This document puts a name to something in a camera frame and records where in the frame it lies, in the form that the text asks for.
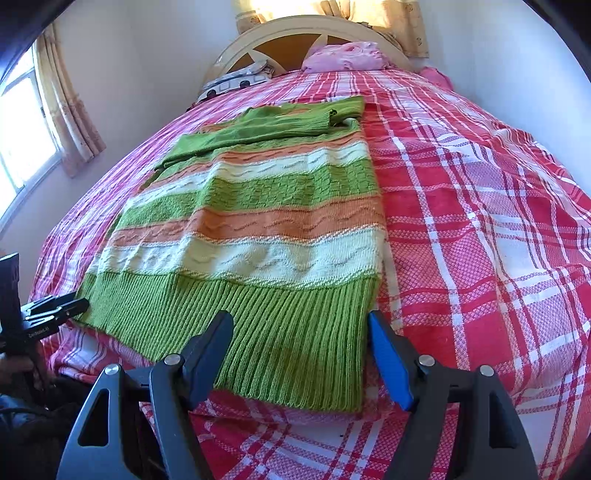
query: beige floral curtain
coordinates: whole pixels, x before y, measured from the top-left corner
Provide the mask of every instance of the beige floral curtain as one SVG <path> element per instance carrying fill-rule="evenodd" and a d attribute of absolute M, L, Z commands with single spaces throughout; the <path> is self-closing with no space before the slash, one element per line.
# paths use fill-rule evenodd
<path fill-rule="evenodd" d="M 105 144 L 72 87 L 54 24 L 35 41 L 33 58 L 43 107 L 61 153 L 61 163 L 66 173 L 74 177 L 105 149 Z"/>
<path fill-rule="evenodd" d="M 367 22 L 393 35 L 409 57 L 428 57 L 425 25 L 417 0 L 233 0 L 240 33 L 274 18 L 331 15 Z"/>

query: patterned pillowcase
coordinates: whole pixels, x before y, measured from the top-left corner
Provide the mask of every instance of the patterned pillowcase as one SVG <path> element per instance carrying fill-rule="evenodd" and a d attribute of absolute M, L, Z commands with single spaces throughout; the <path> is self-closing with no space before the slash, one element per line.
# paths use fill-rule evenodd
<path fill-rule="evenodd" d="M 358 41 L 344 45 L 327 45 L 314 51 L 301 66 L 305 73 L 367 72 L 385 70 L 390 62 L 376 42 Z"/>

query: person's hand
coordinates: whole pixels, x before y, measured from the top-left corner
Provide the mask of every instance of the person's hand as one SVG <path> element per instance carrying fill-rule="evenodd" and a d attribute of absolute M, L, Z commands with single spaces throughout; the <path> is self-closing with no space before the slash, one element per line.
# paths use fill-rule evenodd
<path fill-rule="evenodd" d="M 30 372 L 33 368 L 33 362 L 27 356 L 7 356 L 0 353 L 0 385 L 9 384 L 13 374 Z"/>

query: green knit sweater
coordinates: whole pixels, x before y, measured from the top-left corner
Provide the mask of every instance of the green knit sweater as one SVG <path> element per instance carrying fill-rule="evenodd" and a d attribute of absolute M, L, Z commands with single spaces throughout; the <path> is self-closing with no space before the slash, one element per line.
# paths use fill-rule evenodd
<path fill-rule="evenodd" d="M 385 236 L 362 112 L 361 97 L 267 106 L 183 135 L 95 256 L 81 321 L 157 361 L 224 309 L 218 388 L 359 409 Z"/>

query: bed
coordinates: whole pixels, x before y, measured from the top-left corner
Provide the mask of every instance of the bed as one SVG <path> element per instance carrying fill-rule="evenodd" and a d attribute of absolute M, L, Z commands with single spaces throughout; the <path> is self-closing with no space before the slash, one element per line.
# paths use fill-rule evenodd
<path fill-rule="evenodd" d="M 380 43 L 399 68 L 290 72 L 192 108 L 121 160 L 52 230 L 31 299 L 80 285 L 110 224 L 181 134 L 248 107 L 363 95 L 362 128 L 388 231 L 377 306 L 395 331 L 441 363 L 494 366 L 541 477 L 558 478 L 591 422 L 591 200 L 564 167 L 530 134 L 413 73 L 377 33 L 337 18 L 256 27 L 222 53 L 206 81 L 261 58 L 283 73 L 301 64 L 314 43 L 354 40 Z M 43 348 L 54 373 L 84 382 L 110 363 L 149 363 L 73 323 Z M 214 391 L 191 420 L 216 478 L 381 479 L 407 416 L 390 402 L 370 357 L 364 383 L 357 414 Z M 150 407 L 144 411 L 150 418 Z M 433 479 L 445 477 L 456 420 L 451 408 Z"/>

